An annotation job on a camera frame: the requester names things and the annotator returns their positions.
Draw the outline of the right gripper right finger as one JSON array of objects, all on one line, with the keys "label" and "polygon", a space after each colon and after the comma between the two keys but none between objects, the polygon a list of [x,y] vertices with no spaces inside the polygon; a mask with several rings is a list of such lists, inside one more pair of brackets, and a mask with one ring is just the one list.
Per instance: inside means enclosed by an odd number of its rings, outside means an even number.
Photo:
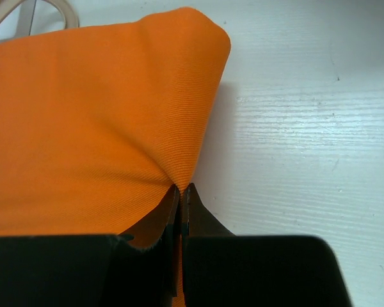
[{"label": "right gripper right finger", "polygon": [[186,306],[351,306],[336,256],[311,235],[241,235],[184,193],[182,282]]}]

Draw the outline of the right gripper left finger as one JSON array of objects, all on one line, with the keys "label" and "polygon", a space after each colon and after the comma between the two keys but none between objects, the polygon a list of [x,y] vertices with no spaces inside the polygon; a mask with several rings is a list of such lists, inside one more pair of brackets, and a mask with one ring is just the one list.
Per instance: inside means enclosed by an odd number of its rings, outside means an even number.
[{"label": "right gripper left finger", "polygon": [[179,190],[115,234],[0,237],[0,306],[170,306]]}]

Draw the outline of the orange trousers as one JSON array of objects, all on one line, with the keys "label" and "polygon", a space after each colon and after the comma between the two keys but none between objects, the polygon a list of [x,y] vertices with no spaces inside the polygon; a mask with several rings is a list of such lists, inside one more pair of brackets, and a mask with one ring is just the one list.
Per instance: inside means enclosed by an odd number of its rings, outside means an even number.
[{"label": "orange trousers", "polygon": [[184,191],[230,48],[194,8],[0,43],[0,237],[119,234]]}]

